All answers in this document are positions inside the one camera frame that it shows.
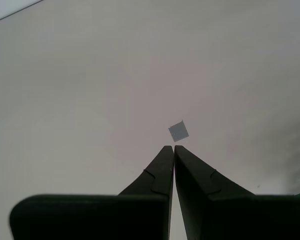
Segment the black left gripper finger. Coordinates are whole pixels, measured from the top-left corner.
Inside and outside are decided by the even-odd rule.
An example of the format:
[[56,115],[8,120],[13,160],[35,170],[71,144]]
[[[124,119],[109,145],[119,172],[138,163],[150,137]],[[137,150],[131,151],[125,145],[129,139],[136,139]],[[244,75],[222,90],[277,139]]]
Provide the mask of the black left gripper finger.
[[300,195],[256,195],[184,146],[175,182],[189,240],[300,240]]
[[9,215],[15,240],[167,240],[174,151],[164,146],[118,195],[40,194]]

